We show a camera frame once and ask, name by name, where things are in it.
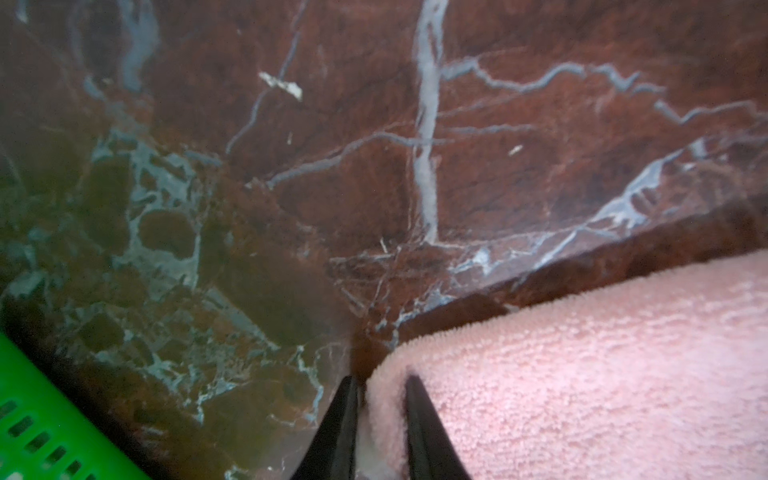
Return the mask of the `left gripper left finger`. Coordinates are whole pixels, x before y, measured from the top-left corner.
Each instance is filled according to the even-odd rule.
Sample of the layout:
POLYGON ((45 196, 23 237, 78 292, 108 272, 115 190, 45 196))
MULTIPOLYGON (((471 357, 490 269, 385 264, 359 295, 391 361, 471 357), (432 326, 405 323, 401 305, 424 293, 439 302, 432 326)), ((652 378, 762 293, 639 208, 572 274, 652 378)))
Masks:
POLYGON ((291 480, 352 480, 356 476, 359 384, 345 376, 291 480))

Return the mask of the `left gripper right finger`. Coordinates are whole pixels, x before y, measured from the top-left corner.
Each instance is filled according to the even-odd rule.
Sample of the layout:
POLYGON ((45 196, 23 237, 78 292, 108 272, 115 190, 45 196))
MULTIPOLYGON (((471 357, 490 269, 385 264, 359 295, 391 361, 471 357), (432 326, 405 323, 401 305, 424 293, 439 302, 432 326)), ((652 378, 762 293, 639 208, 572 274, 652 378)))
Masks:
POLYGON ((409 476, 415 480, 469 480, 453 444, 417 375, 405 383, 409 476))

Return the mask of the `pink towel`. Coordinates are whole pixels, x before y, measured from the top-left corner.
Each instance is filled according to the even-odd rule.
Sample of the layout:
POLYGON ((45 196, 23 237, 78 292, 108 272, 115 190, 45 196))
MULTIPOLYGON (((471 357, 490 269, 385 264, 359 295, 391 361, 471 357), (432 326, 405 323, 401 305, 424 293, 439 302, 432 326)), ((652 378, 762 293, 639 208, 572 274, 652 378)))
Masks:
POLYGON ((689 265, 414 339, 367 383, 407 469, 418 376, 475 479, 763 479, 767 254, 689 265))

